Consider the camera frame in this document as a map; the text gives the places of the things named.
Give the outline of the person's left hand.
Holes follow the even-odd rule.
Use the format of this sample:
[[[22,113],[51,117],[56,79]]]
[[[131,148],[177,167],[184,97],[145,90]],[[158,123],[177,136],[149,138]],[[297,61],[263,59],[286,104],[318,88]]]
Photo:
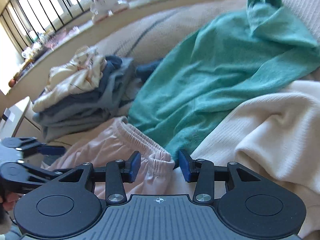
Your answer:
[[[6,192],[4,198],[1,197],[1,205],[7,212],[12,211],[20,195],[13,192]]]

